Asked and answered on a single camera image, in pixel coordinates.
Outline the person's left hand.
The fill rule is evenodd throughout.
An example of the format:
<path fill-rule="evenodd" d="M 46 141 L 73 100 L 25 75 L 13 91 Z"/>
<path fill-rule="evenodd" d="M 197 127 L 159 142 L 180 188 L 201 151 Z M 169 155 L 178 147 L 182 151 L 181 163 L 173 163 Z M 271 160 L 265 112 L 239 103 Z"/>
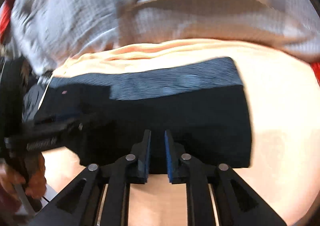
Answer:
<path fill-rule="evenodd" d="M 29 178 L 25 188 L 25 194 L 33 199 L 41 199 L 46 193 L 45 160 L 42 154 L 39 154 L 39 164 L 37 170 Z M 25 179 L 12 167 L 6 163 L 1 164 L 1 187 L 10 196 L 18 199 L 15 184 L 25 184 Z"/>

